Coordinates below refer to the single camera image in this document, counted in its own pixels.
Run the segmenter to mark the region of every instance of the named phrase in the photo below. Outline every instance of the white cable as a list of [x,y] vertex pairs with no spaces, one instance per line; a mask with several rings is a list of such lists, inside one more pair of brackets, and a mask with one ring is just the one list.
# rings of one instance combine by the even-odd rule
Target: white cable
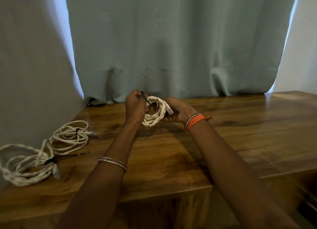
[[173,114],[171,107],[164,100],[155,96],[149,96],[147,99],[151,103],[156,102],[157,112],[154,115],[145,114],[142,122],[145,126],[153,126],[157,124],[161,119],[163,119],[166,111],[168,111],[169,114]]
[[[85,123],[86,127],[81,128],[70,126],[71,124],[78,122]],[[45,178],[48,178],[51,174],[53,174],[56,179],[59,179],[60,173],[57,164],[51,162],[47,165],[44,165],[44,163],[48,159],[53,158],[55,154],[66,155],[84,147],[88,142],[88,135],[96,134],[95,132],[87,131],[87,128],[88,123],[86,121],[76,120],[69,122],[55,131],[50,139],[43,140],[42,148],[40,150],[22,144],[8,144],[1,147],[0,151],[10,147],[18,147],[19,149],[25,149],[33,153],[33,155],[30,156],[14,156],[9,159],[4,166],[2,166],[2,160],[0,156],[0,169],[2,170],[4,179],[12,182],[14,185],[21,187],[38,183]],[[64,148],[55,148],[52,146],[52,144],[57,141],[71,145]],[[49,154],[44,152],[45,148],[48,148]],[[41,170],[36,172],[25,172],[31,167],[37,167],[38,165],[44,166]]]

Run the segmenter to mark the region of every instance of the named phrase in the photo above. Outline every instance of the wall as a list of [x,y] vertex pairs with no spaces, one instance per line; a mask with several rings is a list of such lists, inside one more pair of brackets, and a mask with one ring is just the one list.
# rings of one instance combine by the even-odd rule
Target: wall
[[38,148],[81,111],[72,53],[66,0],[0,0],[0,147]]
[[317,94],[317,0],[298,0],[273,92]]

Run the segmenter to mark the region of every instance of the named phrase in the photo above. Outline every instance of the wooden tabletop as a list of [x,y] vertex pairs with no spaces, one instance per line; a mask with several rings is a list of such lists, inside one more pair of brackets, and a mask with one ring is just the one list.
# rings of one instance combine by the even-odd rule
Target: wooden tabletop
[[[260,177],[317,168],[317,96],[303,92],[186,100]],[[61,179],[36,185],[9,185],[0,192],[0,222],[63,212],[97,159],[122,127],[124,104],[86,107],[85,120],[98,133],[80,151],[60,159]],[[212,187],[206,164],[183,125],[160,122],[142,127],[127,165],[120,201],[155,199]]]

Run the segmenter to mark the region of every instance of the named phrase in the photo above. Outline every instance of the hand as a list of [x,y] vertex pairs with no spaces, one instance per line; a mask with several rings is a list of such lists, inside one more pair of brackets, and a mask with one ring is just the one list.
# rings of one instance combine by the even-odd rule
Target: hand
[[191,107],[188,103],[176,99],[173,97],[168,97],[165,99],[168,105],[172,108],[174,113],[169,115],[167,112],[165,113],[165,117],[163,118],[164,121],[169,122],[178,122],[185,124],[186,120],[197,111]]
[[125,124],[139,126],[148,110],[146,100],[142,97],[141,92],[132,91],[125,99]]

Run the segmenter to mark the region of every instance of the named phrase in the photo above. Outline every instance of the light blue curtain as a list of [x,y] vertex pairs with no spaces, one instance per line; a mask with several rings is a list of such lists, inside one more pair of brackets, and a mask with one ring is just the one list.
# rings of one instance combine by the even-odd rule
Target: light blue curtain
[[67,0],[85,99],[265,93],[294,0]]

